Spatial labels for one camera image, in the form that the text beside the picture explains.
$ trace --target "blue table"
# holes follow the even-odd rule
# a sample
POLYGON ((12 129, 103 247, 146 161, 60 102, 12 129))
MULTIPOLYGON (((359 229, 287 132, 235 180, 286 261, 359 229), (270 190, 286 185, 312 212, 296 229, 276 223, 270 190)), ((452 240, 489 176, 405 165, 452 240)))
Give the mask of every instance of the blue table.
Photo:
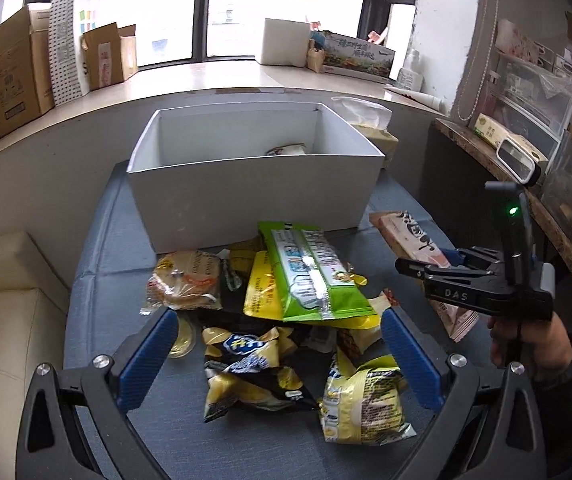
MULTIPOLYGON (((368 277, 367 297, 392 288, 418 327, 446 351, 456 350, 477 365, 490 366, 490 338, 483 320, 455 344, 420 287, 395 270, 395 255, 367 215, 400 209, 410 211, 440 247, 452 248, 430 215, 384 171, 359 227, 328 233, 328 239, 342 259, 368 277)), ((139 309, 156 261, 126 179, 126 163, 120 163, 97 206, 77 268, 66 324, 65 367, 86 366, 95 355, 112 353, 144 325, 146 318, 139 309)), ((302 378, 314 395, 321 394, 329 359, 310 351, 310 377, 302 378)), ((185 358, 167 360, 140 409, 128 414, 173 479, 383 480, 395 474, 418 442, 410 438, 383 447, 327 444, 314 412, 232 409, 227 416, 204 424, 203 362, 201 343, 185 358)), ((425 430, 432 413, 421 408, 409 390, 402 402, 413 427, 418 433, 425 430)), ((118 478, 88 413, 79 411, 102 472, 107 478, 118 478)))

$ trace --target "window sill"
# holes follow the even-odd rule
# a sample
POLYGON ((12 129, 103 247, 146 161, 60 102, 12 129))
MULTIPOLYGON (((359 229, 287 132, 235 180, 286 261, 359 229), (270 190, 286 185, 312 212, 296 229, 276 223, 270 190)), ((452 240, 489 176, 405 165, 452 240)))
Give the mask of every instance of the window sill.
POLYGON ((114 105, 181 92, 298 92, 301 90, 351 94, 409 106, 440 115, 435 110, 384 89, 384 85, 352 77, 317 74, 307 68, 265 66, 254 60, 227 60, 166 66, 138 72, 128 81, 90 92, 48 111, 0 139, 0 152, 26 137, 114 105))

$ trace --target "metal screw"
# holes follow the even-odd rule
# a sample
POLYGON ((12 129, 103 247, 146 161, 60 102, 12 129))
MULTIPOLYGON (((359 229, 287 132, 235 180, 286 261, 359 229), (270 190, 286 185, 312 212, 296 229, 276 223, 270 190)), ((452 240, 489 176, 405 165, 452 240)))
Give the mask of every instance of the metal screw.
POLYGON ((513 361, 511 363, 511 372, 517 375, 521 375, 526 371, 524 365, 522 363, 518 363, 517 361, 513 361))
POLYGON ((50 372, 50 365, 48 363, 42 363, 37 367, 37 375, 46 375, 50 372))
POLYGON ((98 355, 93 359, 93 366, 95 368, 106 368, 111 363, 111 358, 108 355, 98 355))
POLYGON ((450 356, 450 364, 455 368, 461 368, 466 366, 468 359, 466 359, 462 354, 453 354, 450 356))

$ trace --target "green snack bag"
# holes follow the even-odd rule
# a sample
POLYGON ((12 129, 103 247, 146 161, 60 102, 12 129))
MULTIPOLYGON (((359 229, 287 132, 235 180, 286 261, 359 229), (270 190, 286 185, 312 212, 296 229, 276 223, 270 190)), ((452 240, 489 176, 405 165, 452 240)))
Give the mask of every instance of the green snack bag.
POLYGON ((284 321, 374 314, 319 228, 260 222, 259 231, 268 248, 284 321))

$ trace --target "das logo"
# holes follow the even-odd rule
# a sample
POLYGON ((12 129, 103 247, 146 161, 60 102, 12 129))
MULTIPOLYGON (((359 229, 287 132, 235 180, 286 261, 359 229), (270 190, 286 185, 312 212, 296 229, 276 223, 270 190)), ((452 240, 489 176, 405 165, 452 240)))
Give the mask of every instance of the das logo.
POLYGON ((259 341, 254 335, 237 335, 233 334, 224 341, 224 348, 231 354, 246 355, 258 350, 266 343, 259 341))
POLYGON ((452 300, 468 301, 467 292, 460 292, 458 290, 455 290, 453 292, 452 290, 450 290, 450 288, 447 288, 444 291, 444 296, 446 296, 447 298, 451 298, 452 300))

